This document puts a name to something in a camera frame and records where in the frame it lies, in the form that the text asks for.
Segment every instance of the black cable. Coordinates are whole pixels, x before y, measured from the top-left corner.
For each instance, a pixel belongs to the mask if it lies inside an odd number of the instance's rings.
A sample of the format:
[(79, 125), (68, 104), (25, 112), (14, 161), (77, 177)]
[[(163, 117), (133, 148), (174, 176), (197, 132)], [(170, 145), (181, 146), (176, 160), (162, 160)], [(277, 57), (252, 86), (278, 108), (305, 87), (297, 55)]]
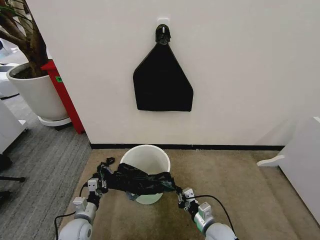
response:
[(58, 233), (58, 225), (57, 225), (57, 219), (59, 218), (64, 218), (64, 217), (69, 217), (73, 214), (75, 214), (76, 212), (74, 211), (73, 213), (69, 213), (69, 214), (66, 214), (66, 215), (60, 215), (60, 216), (56, 216), (55, 219), (54, 219), (54, 228), (55, 228), (55, 239), (56, 240), (59, 240), (59, 233)]
[[(87, 183), (85, 183), (85, 184), (82, 185), (81, 190), (80, 190), (79, 197), (81, 197), (81, 195), (82, 195), (82, 190), (83, 190), (85, 187), (87, 187), (87, 186), (88, 186)], [(76, 213), (76, 212), (74, 211), (74, 212), (69, 213), (69, 214), (66, 214), (66, 215), (60, 215), (60, 216), (56, 216), (56, 217), (55, 217), (55, 219), (54, 219), (54, 229), (55, 229), (55, 239), (56, 239), (56, 240), (59, 240), (57, 219), (59, 219), (59, 218), (64, 218), (64, 217), (69, 217), (69, 216), (71, 216), (71, 215), (73, 215), (73, 214), (75, 214), (75, 213)]]
[(81, 195), (82, 195), (82, 190), (83, 190), (85, 187), (88, 187), (88, 183), (85, 183), (85, 184), (82, 185), (82, 187), (81, 187), (81, 189), (80, 189), (79, 197), (81, 197)]
[(228, 214), (225, 206), (222, 204), (222, 202), (218, 198), (216, 198), (215, 196), (212, 196), (212, 195), (198, 195), (198, 196), (193, 196), (193, 197), (187, 197), (187, 199), (197, 199), (197, 198), (204, 198), (204, 197), (213, 198), (214, 200), (216, 200), (220, 204), (220, 206), (223, 208), (223, 210), (225, 212), (226, 217), (229, 220), (230, 227), (231, 227), (232, 231), (234, 232), (234, 234), (236, 234), (234, 226), (233, 226), (231, 219), (229, 217), (229, 214)]

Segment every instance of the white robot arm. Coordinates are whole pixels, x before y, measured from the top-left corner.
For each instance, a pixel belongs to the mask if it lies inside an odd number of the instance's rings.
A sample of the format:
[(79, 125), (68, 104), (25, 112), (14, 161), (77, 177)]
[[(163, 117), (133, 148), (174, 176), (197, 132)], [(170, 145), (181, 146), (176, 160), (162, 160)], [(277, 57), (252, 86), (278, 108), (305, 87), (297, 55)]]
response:
[[(60, 232), (58, 240), (90, 240), (93, 231), (93, 222), (99, 207), (99, 194), (96, 192), (98, 179), (88, 181), (89, 198), (76, 197), (73, 201), (75, 206), (74, 220), (70, 221)], [(184, 210), (190, 212), (197, 228), (205, 236), (205, 240), (237, 240), (232, 229), (222, 223), (215, 222), (211, 206), (204, 202), (201, 205), (195, 200), (191, 188), (182, 191), (185, 196), (178, 196), (179, 205), (184, 205)]]

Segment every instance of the white bucket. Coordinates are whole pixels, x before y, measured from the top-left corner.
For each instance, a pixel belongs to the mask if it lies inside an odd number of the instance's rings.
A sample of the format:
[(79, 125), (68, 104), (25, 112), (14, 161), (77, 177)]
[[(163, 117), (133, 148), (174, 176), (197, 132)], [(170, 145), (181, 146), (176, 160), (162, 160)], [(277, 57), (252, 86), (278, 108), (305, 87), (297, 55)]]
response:
[[(161, 148), (153, 145), (139, 145), (131, 148), (122, 157), (120, 163), (129, 164), (147, 174), (170, 172), (170, 160)], [(163, 193), (141, 195), (136, 201), (140, 204), (154, 204)]]

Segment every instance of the green sticker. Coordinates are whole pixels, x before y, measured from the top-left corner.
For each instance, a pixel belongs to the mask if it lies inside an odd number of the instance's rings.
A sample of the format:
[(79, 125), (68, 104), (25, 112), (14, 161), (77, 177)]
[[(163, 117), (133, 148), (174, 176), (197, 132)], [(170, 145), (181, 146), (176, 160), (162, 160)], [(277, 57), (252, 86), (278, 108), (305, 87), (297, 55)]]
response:
[(56, 76), (55, 77), (55, 80), (58, 82), (58, 83), (62, 83), (62, 78), (60, 76)]

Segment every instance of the carpet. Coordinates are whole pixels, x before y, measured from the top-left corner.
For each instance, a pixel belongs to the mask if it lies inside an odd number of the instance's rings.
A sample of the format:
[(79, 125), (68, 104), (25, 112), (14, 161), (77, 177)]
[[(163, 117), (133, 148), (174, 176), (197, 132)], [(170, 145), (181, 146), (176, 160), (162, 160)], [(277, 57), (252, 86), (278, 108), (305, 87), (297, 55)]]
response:
[[(112, 170), (127, 149), (94, 149), (76, 187), (83, 183), (107, 157), (115, 157)], [(226, 207), (240, 240), (320, 239), (320, 229), (298, 194), (278, 167), (257, 167), (277, 151), (165, 150), (177, 185), (193, 188), (196, 195), (219, 198)], [(218, 222), (228, 224), (222, 208), (207, 201)], [(67, 213), (73, 212), (70, 204)], [(63, 227), (73, 217), (63, 219)], [(175, 193), (164, 193), (152, 205), (127, 199), (124, 192), (109, 190), (100, 200), (93, 224), (92, 240), (201, 240), (204, 237), (189, 213), (178, 208)]]
[(0, 181), (0, 191), (12, 192), (0, 205), (0, 239), (53, 239), (54, 218), (66, 211), (89, 158), (88, 137), (72, 126), (57, 131), (42, 125), (20, 95), (3, 102), (28, 130), (5, 151), (13, 165), (0, 175), (27, 179)]

